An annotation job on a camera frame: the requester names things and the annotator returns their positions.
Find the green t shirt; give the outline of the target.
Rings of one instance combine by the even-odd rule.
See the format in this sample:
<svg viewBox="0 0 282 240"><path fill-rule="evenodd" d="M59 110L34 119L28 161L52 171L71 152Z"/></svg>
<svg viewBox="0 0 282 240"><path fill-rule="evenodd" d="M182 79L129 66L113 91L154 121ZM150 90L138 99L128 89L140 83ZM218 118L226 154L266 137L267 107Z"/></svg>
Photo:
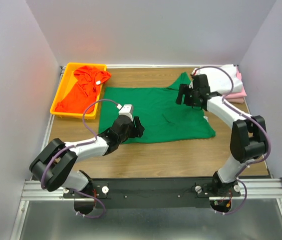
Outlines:
<svg viewBox="0 0 282 240"><path fill-rule="evenodd" d="M140 118L145 129L141 138L130 138L126 144L153 144L215 137L216 132L205 119L202 109L175 103L179 85L189 83L187 73L183 72L167 87L107 87L104 98L121 105L133 105L133 115Z"/></svg>

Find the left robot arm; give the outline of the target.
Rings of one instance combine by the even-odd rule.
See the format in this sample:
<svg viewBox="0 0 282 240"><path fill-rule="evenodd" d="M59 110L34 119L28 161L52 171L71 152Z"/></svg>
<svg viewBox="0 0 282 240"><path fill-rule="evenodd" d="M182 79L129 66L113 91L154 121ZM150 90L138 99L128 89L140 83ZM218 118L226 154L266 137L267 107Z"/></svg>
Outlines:
<svg viewBox="0 0 282 240"><path fill-rule="evenodd" d="M92 179L83 171L73 171L76 162L101 157L116 151L128 139L140 138L145 128L140 118L119 115L113 125L96 138L77 142L53 139L29 166L41 187L53 192L60 187L74 189L82 198L91 194Z"/></svg>

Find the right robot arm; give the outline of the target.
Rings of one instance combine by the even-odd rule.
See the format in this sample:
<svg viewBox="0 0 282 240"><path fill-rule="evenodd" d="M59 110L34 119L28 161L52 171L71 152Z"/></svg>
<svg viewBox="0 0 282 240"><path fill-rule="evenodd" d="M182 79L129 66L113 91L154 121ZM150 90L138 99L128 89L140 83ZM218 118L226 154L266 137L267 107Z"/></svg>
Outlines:
<svg viewBox="0 0 282 240"><path fill-rule="evenodd" d="M180 84L176 104L211 112L231 128L230 156L212 177L210 189L213 194L226 194L249 165L269 153L265 119L260 115L252 116L240 111L219 92L212 92L205 74L193 75L190 84Z"/></svg>

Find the white folded t shirt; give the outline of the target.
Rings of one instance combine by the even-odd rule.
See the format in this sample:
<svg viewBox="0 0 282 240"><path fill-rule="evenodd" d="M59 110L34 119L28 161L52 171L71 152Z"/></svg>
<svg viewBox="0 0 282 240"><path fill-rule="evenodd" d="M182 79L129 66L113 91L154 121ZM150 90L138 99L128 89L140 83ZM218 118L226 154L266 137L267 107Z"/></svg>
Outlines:
<svg viewBox="0 0 282 240"><path fill-rule="evenodd" d="M237 68L233 64L227 64L220 67L224 70L233 80L234 88L232 93L239 93L242 90L243 83L236 77ZM200 69L196 74L205 74L208 78L208 83L211 92L218 92L220 94L226 94L231 90L232 82L229 77L221 70L216 68L208 67Z"/></svg>

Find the pink folded t shirt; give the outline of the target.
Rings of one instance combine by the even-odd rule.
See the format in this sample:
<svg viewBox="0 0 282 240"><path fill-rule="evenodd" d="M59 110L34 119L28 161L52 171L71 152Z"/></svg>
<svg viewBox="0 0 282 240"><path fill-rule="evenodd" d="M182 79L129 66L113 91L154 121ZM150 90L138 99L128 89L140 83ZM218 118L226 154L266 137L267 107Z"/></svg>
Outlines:
<svg viewBox="0 0 282 240"><path fill-rule="evenodd" d="M242 82L242 75L237 68L237 74L236 77L240 80L241 83ZM231 102L231 103L238 103L238 104L243 104L244 103L244 98L247 96L245 89L244 89L244 85L242 85L242 90L239 93L231 93L226 97L226 100Z"/></svg>

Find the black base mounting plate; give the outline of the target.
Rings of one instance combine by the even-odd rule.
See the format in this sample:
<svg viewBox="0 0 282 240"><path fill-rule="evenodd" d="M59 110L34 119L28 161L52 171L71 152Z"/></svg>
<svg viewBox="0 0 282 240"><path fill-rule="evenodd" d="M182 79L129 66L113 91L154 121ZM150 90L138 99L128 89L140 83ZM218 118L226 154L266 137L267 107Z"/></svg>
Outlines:
<svg viewBox="0 0 282 240"><path fill-rule="evenodd" d="M210 208L228 212L228 203L239 197L237 182L226 194L210 189L211 177L95 178L84 195L63 190L64 201L78 212L110 209Z"/></svg>

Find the aluminium frame rail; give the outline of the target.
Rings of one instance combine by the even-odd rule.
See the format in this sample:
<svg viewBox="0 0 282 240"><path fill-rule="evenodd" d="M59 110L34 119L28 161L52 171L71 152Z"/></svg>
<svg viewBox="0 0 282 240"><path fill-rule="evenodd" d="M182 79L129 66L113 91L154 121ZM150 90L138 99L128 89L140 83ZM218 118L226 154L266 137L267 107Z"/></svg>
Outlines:
<svg viewBox="0 0 282 240"><path fill-rule="evenodd" d="M54 122L54 115L50 115L47 127L45 130L43 142L40 150L43 150L49 142L50 133L52 130ZM63 198L63 190L58 189L53 192L48 192L47 190L43 190L40 186L40 182L35 181L33 177L30 178L29 181L25 181L21 193L21 201L62 201Z"/></svg>

